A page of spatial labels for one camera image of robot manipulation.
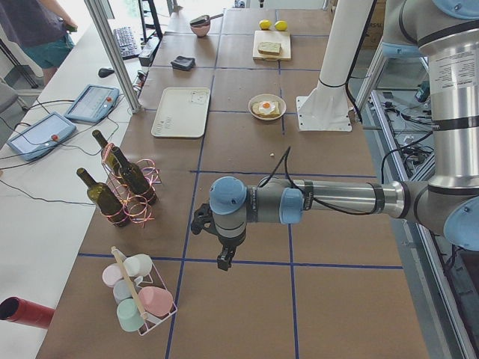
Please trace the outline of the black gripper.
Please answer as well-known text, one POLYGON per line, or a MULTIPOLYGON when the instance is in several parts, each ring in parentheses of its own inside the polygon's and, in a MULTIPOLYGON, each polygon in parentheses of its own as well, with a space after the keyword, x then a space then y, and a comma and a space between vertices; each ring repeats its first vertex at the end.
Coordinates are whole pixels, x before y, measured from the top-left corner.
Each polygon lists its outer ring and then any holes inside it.
POLYGON ((202 203, 194 212, 190 230, 198 235, 202 230, 213 234, 222 244, 222 252, 217 256, 217 267, 228 270, 231 267, 231 254, 245 239, 246 223, 228 216, 216 215, 210 208, 209 203, 202 203))

